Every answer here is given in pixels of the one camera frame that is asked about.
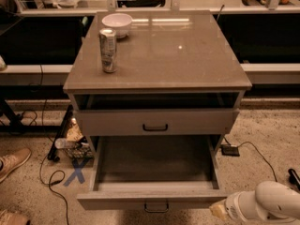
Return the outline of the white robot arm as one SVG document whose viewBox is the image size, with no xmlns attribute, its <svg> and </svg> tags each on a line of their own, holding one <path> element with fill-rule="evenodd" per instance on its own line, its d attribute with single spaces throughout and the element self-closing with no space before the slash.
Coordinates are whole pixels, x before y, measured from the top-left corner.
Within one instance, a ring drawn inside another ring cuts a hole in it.
<svg viewBox="0 0 300 225">
<path fill-rule="evenodd" d="M 264 181 L 254 190 L 235 192 L 213 203 L 209 210 L 223 221 L 300 225 L 300 194 L 278 182 Z"/>
</svg>

